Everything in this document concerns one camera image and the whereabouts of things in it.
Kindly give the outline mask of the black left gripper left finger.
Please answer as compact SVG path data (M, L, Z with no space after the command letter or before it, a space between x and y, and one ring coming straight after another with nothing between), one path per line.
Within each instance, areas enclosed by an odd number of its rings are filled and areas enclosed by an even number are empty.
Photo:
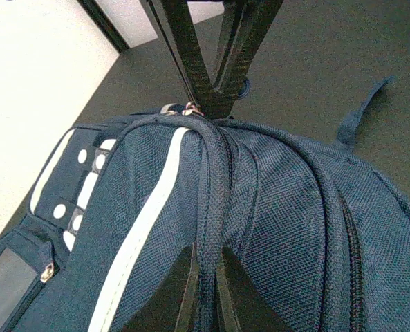
M196 245L184 248L149 301L132 317L132 331L192 331L198 301Z

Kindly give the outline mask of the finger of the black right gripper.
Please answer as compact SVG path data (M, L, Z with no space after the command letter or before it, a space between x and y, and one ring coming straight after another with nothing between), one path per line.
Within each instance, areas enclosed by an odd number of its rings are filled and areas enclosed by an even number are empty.
M189 101L201 111L218 109L218 98L201 54L186 1L148 1L149 16L164 39L183 81Z
M230 115L234 103L250 90L249 67L268 33L282 1L224 1L208 118Z

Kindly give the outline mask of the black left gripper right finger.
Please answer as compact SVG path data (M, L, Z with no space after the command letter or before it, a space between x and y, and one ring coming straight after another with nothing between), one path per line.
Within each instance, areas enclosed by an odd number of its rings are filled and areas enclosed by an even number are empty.
M221 250L216 271L216 312L219 331L291 331L275 313L228 247Z

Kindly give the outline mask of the navy blue student backpack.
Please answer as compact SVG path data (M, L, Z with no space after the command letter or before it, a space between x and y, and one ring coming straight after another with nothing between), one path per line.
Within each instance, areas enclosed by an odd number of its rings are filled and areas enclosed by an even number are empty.
M224 247L291 331L410 331L410 201L353 154L386 86L331 145L179 104L69 129L0 238L0 331L132 331L192 244L192 331Z

